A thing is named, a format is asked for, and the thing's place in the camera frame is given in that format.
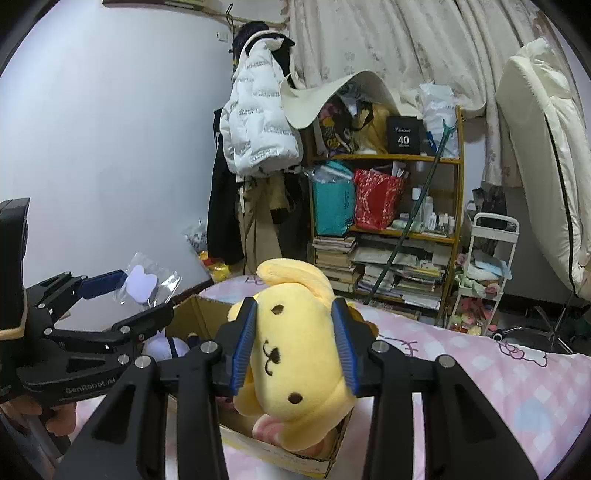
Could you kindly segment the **purple haired plush doll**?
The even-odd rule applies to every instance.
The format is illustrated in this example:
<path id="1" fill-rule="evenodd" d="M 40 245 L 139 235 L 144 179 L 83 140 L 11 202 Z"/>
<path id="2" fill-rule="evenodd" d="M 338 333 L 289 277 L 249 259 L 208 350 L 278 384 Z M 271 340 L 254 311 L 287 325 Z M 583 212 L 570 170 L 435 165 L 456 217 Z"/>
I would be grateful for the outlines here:
<path id="1" fill-rule="evenodd" d="M 183 357 L 191 348 L 197 347 L 200 337 L 191 333 L 185 340 L 158 334 L 143 343 L 142 354 L 156 362 Z"/>

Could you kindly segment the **purple item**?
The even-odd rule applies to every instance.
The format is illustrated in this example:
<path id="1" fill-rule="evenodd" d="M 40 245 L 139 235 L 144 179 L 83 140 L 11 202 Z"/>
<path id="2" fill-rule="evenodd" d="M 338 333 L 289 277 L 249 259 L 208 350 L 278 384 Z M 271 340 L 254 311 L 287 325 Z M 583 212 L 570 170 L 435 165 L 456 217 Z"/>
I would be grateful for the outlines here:
<path id="1" fill-rule="evenodd" d="M 149 309 L 167 303 L 176 294 L 182 276 L 136 252 L 118 282 L 113 298 L 119 305 L 135 304 Z"/>

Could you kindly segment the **pink swirl roll cushion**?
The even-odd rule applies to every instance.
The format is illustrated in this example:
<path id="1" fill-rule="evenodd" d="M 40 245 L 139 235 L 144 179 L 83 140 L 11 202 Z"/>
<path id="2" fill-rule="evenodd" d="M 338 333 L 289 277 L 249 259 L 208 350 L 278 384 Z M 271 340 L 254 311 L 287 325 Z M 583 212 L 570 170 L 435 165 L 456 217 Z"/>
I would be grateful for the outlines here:
<path id="1" fill-rule="evenodd" d="M 272 444 L 280 447 L 280 432 L 283 431 L 283 423 L 263 414 L 252 426 L 252 438 L 257 441 Z M 315 459 L 328 459 L 332 448 L 338 440 L 338 431 L 332 429 L 321 442 L 301 451 L 294 451 L 294 454 Z"/>

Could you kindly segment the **yellow dog plush toy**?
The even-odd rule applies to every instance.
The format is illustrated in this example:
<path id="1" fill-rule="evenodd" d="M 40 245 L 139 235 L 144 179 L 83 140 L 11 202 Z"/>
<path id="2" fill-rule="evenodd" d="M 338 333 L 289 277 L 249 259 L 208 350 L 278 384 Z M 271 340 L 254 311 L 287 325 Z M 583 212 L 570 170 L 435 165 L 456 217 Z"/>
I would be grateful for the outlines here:
<path id="1" fill-rule="evenodd" d="M 321 270 L 300 260 L 266 260 L 256 274 L 266 289 L 253 297 L 256 338 L 233 405 L 243 416 L 280 420 L 280 446 L 304 450 L 322 441 L 356 404 L 335 343 L 335 293 Z"/>

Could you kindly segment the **pink Hello Kitty bedsheet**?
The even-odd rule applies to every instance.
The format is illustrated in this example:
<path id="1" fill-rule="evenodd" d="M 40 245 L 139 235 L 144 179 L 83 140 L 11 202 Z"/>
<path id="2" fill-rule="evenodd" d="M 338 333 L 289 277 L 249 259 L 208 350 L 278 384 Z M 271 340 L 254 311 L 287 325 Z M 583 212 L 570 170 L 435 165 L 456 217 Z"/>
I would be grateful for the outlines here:
<path id="1" fill-rule="evenodd" d="M 459 361 L 506 422 L 541 479 L 587 479 L 590 459 L 590 359 L 548 353 L 488 337 L 414 321 L 356 302 L 380 337 L 411 357 Z M 253 439 L 224 409 L 222 437 L 232 479 L 358 479 L 370 429 L 372 403 L 362 400 L 332 438 L 332 450 L 307 458 Z"/>

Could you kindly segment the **open cardboard box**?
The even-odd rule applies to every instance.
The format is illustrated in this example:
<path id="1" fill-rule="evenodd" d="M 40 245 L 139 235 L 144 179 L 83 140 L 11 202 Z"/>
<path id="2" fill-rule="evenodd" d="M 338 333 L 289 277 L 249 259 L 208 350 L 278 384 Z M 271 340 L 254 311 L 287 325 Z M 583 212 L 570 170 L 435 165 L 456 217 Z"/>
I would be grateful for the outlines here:
<path id="1" fill-rule="evenodd" d="M 191 333 L 209 340 L 219 326 L 228 320 L 230 305 L 214 299 L 191 295 L 174 304 L 174 317 L 166 335 L 185 340 Z M 243 416 L 235 409 L 231 397 L 217 399 L 221 421 L 221 440 L 228 476 L 231 479 L 327 479 L 346 436 L 351 417 L 335 426 L 338 440 L 328 459 L 315 459 L 294 454 L 252 438 L 252 426 L 263 415 Z"/>

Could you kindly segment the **snack bags on floor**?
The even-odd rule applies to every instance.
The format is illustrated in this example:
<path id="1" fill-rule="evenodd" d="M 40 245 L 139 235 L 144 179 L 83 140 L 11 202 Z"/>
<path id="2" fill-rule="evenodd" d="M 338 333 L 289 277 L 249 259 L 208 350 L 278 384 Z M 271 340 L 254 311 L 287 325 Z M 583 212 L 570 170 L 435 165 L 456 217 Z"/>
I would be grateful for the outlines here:
<path id="1" fill-rule="evenodd" d="M 226 265 L 221 259 L 209 255 L 207 227 L 204 219 L 199 218 L 197 223 L 189 225 L 183 231 L 183 236 L 198 260 L 211 276 L 214 283 L 219 283 L 230 277 L 228 265 Z"/>

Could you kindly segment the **red gift bag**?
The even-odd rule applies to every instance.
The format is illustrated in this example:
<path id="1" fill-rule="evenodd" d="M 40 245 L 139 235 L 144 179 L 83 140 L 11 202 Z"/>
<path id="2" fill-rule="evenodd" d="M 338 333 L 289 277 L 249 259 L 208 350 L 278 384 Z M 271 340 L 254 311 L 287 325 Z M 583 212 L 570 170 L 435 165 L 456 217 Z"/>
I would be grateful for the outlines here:
<path id="1" fill-rule="evenodd" d="M 356 169 L 355 226 L 365 230 L 385 230 L 394 221 L 407 178 L 377 170 Z"/>

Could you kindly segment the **wooden shelf unit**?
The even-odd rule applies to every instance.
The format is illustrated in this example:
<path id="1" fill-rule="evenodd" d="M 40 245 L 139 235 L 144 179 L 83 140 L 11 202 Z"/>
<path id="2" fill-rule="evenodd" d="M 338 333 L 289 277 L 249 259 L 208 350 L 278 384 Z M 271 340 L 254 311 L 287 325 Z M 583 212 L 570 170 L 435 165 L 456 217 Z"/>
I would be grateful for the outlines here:
<path id="1" fill-rule="evenodd" d="M 318 153 L 321 138 L 304 129 L 304 164 L 308 174 L 318 165 L 335 161 L 355 173 L 377 170 L 405 175 L 407 183 L 394 221 L 385 230 L 372 231 L 353 225 L 346 235 L 356 237 L 353 261 L 363 266 L 356 299 L 433 311 L 443 318 L 454 282 L 455 259 L 460 240 L 460 216 L 464 193 L 464 157 L 403 154 Z M 315 231 L 311 179 L 311 239 Z"/>

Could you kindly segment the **beige hanging trousers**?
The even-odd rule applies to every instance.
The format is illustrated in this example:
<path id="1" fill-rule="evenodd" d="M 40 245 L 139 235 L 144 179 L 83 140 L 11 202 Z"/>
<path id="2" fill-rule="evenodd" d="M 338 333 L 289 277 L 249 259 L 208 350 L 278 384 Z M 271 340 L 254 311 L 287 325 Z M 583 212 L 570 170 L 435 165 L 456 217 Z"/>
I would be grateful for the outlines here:
<path id="1" fill-rule="evenodd" d="M 239 187 L 236 208 L 247 274 L 256 274 L 264 261 L 281 257 L 273 206 L 280 210 L 287 206 L 280 176 L 249 178 Z"/>

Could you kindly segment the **teal bag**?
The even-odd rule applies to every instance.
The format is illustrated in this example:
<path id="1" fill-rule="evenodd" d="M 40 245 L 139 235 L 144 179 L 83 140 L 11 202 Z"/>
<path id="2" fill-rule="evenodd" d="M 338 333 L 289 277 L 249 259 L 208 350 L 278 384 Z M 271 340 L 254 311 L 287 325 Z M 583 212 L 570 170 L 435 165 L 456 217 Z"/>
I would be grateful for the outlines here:
<path id="1" fill-rule="evenodd" d="M 353 225 L 356 189 L 353 172 L 335 161 L 311 172 L 315 231 L 321 236 L 342 236 Z"/>

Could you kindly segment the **black box numbered 40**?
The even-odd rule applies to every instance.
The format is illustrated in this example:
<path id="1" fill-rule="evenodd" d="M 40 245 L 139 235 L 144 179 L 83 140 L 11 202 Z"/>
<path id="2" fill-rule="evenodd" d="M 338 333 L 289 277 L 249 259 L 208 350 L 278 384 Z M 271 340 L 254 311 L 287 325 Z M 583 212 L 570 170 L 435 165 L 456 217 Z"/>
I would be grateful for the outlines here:
<path id="1" fill-rule="evenodd" d="M 387 149 L 390 154 L 419 155 L 421 128 L 417 117 L 389 116 L 387 119 Z"/>

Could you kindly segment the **white puffer jacket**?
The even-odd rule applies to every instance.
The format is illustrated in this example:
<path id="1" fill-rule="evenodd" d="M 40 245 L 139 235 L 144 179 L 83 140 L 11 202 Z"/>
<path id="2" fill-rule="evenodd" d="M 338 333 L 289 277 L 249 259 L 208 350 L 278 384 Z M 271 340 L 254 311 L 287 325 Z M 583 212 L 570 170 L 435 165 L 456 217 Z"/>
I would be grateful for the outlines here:
<path id="1" fill-rule="evenodd" d="M 239 180 L 269 177 L 301 164 L 301 136 L 287 121 L 281 103 L 286 75 L 274 58 L 290 46 L 286 35 L 263 30 L 251 35 L 240 52 L 219 120 L 224 158 Z"/>

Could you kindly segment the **cream folded mattress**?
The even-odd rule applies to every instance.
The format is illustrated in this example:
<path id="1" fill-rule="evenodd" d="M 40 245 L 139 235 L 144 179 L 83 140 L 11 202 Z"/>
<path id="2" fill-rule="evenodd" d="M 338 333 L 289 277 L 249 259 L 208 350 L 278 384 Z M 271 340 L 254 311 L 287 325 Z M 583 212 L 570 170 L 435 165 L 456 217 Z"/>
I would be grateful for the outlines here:
<path id="1" fill-rule="evenodd" d="M 504 66 L 496 100 L 509 129 L 533 234 L 556 276 L 590 299 L 590 145 L 559 59 L 544 38 Z"/>

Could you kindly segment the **floral beige curtain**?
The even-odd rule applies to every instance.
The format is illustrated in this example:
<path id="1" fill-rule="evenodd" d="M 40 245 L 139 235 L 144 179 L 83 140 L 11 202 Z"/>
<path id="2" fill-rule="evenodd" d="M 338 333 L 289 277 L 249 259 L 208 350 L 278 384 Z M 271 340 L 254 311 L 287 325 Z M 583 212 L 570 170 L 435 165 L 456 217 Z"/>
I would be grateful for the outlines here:
<path id="1" fill-rule="evenodd" d="M 471 117 L 486 119 L 484 182 L 521 186 L 496 91 L 508 59 L 538 38 L 570 67 L 549 19 L 530 1 L 290 1 L 287 26 L 308 87 L 370 70 L 419 104 L 422 83 L 449 86 Z"/>

